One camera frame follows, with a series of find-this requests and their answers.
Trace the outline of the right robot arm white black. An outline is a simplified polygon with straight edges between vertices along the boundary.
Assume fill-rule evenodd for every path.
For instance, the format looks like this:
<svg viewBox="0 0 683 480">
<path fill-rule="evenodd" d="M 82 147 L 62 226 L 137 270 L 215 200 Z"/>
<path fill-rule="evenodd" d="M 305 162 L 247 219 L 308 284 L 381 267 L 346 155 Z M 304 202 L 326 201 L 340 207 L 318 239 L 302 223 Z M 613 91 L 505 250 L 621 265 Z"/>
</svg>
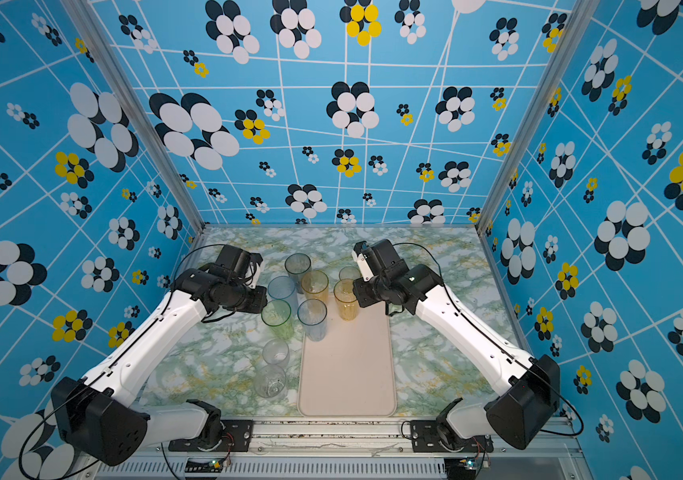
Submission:
<svg viewBox="0 0 683 480">
<path fill-rule="evenodd" d="M 475 436 L 495 434 L 515 449 L 527 448 L 559 410 L 559 365 L 511 344 L 461 303 L 441 271 L 407 265 L 391 241 L 361 241 L 351 257 L 361 272 L 353 282 L 359 306 L 383 303 L 427 322 L 471 360 L 497 395 L 485 405 L 463 399 L 449 404 L 435 420 L 443 447 L 459 451 Z"/>
</svg>

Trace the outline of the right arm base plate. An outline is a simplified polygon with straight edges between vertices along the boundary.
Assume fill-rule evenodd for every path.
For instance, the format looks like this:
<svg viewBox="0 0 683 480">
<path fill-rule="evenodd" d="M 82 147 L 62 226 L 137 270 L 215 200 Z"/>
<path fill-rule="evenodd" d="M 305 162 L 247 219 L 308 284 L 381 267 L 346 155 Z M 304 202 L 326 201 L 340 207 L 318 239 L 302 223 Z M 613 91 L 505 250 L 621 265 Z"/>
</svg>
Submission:
<svg viewBox="0 0 683 480">
<path fill-rule="evenodd" d="M 415 453 L 461 453 L 461 454 L 482 454 L 493 453 L 495 445 L 489 436 L 478 435 L 471 439 L 459 439 L 455 446 L 461 449 L 451 449 L 439 435 L 437 421 L 435 420 L 411 420 L 405 422 L 405 436 L 411 439 L 411 448 Z"/>
</svg>

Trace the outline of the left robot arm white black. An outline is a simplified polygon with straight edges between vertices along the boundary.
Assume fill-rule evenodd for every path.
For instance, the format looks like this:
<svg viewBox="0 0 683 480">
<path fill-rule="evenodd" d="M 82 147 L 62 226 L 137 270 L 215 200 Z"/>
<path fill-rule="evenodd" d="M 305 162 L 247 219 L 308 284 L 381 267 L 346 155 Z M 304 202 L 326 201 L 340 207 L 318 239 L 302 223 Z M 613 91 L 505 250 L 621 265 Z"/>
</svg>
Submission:
<svg viewBox="0 0 683 480">
<path fill-rule="evenodd" d="M 259 314 L 268 303 L 259 284 L 263 257 L 224 245 L 218 257 L 189 268 L 128 340 L 80 379 L 64 377 L 52 391 L 63 442 L 116 466 L 147 445 L 196 440 L 205 448 L 225 436 L 221 410 L 202 400 L 142 409 L 134 402 L 164 358 L 194 326 L 235 313 Z"/>
</svg>

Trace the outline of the blue clear faceted glass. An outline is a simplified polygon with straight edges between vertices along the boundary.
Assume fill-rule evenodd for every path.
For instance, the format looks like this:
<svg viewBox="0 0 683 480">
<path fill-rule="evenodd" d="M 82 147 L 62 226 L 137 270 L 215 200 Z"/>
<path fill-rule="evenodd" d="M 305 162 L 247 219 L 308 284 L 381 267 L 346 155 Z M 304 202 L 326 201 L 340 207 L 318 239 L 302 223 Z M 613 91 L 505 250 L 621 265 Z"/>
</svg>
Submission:
<svg viewBox="0 0 683 480">
<path fill-rule="evenodd" d="M 320 342 L 326 337 L 328 308 L 325 302 L 315 298 L 304 301 L 299 306 L 298 318 L 309 340 Z"/>
</svg>

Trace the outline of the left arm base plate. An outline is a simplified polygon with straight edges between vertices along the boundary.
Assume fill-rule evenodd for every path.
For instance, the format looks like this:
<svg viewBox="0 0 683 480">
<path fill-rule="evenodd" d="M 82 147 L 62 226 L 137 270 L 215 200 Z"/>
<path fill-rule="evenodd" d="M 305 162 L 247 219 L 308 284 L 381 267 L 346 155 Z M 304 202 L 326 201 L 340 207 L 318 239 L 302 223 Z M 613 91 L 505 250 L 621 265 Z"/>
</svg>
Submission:
<svg viewBox="0 0 683 480">
<path fill-rule="evenodd" d="M 212 446 L 199 438 L 173 440 L 169 444 L 171 452 L 217 452 L 245 453 L 250 449 L 255 422 L 243 419 L 222 421 L 222 437 Z"/>
</svg>

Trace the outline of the amber tall glass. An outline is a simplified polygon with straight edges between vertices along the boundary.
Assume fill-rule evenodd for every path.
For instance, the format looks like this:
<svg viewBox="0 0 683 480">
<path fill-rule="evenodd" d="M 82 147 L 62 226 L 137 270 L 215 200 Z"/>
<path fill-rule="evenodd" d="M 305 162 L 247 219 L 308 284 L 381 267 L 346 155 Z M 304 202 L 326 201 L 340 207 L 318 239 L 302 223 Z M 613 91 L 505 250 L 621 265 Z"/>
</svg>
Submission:
<svg viewBox="0 0 683 480">
<path fill-rule="evenodd" d="M 308 299 L 328 302 L 329 277 L 322 270 L 311 270 L 304 274 L 301 286 Z"/>
<path fill-rule="evenodd" d="M 334 288 L 337 310 L 341 319 L 353 321 L 359 315 L 359 302 L 353 292 L 353 280 L 340 280 Z"/>
</svg>

